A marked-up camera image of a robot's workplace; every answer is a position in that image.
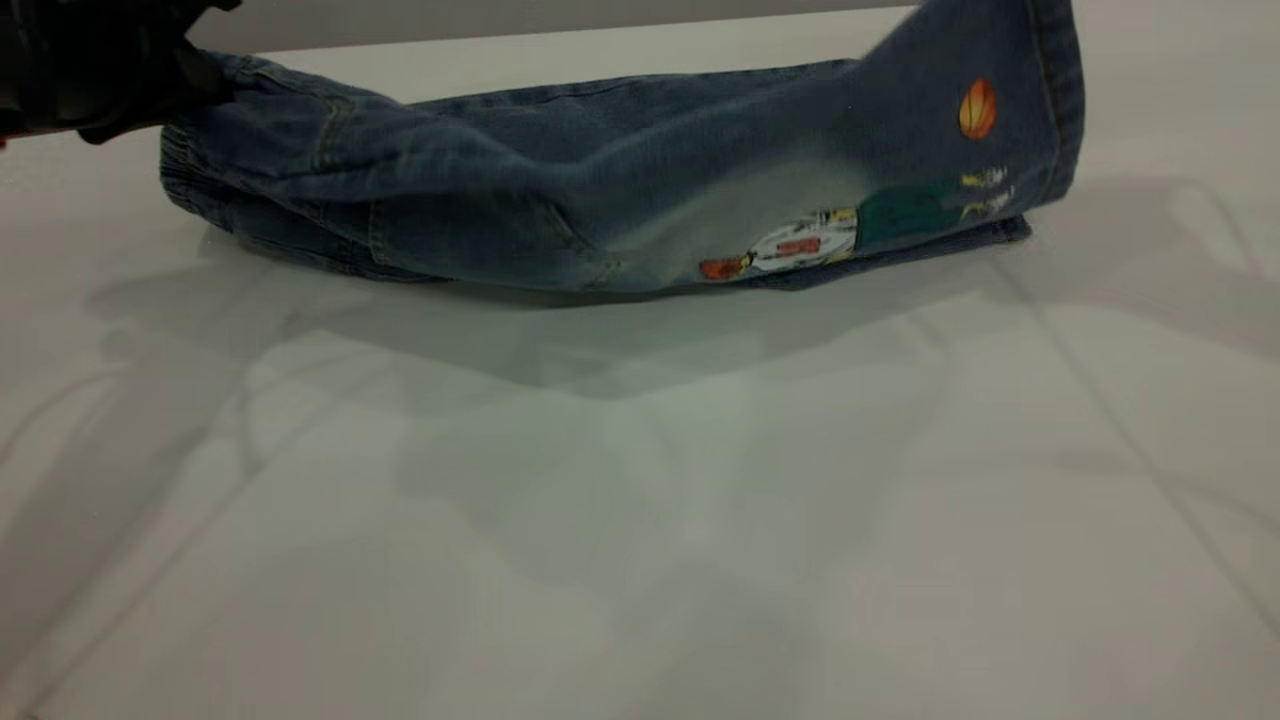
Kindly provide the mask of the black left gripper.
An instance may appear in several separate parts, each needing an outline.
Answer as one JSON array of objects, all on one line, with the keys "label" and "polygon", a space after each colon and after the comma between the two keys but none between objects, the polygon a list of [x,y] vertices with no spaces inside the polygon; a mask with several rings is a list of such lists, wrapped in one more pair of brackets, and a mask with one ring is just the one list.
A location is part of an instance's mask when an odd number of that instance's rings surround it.
[{"label": "black left gripper", "polygon": [[221,63],[187,35],[238,1],[4,1],[1,138],[74,132],[105,143],[234,100]]}]

